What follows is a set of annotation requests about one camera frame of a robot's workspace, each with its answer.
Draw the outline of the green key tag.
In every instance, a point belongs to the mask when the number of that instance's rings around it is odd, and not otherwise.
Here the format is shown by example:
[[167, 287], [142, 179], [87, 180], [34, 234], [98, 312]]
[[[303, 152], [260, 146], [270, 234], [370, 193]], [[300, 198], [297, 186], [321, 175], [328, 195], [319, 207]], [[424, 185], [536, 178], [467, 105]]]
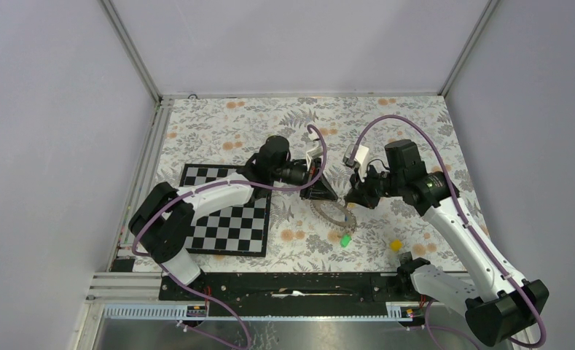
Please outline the green key tag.
[[344, 235], [341, 239], [340, 239], [340, 246], [342, 248], [346, 248], [349, 243], [352, 241], [352, 238], [350, 235]]

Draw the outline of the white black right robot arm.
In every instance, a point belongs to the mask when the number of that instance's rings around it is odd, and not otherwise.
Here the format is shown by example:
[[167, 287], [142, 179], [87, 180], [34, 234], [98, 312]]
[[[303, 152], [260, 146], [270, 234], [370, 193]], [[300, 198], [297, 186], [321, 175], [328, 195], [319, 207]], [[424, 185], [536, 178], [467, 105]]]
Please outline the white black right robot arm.
[[463, 315], [480, 343], [495, 346], [536, 323], [549, 298], [543, 281], [516, 269], [468, 213], [457, 189], [441, 171], [430, 173], [418, 146], [408, 139], [385, 146], [389, 168], [377, 171], [365, 146], [347, 148], [343, 162], [354, 169], [346, 202], [374, 209], [381, 198], [400, 197], [448, 242], [469, 273], [467, 284], [415, 258], [402, 263], [396, 291], [405, 300], [432, 297]]

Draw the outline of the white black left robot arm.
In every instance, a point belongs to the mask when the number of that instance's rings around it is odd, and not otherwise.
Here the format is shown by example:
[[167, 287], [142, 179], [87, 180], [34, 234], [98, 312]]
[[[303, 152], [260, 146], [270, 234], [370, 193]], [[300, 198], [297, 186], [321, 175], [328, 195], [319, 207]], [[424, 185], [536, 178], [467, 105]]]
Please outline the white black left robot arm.
[[205, 184], [175, 188], [167, 182], [153, 187], [128, 222], [134, 246], [142, 246], [175, 282], [188, 300], [200, 297], [202, 270], [185, 247], [185, 230], [202, 217], [222, 209], [252, 203], [272, 191], [299, 192], [310, 200], [337, 200], [324, 183], [327, 145], [310, 135], [313, 147], [305, 158], [292, 159], [289, 141], [270, 136], [243, 166], [224, 178]]

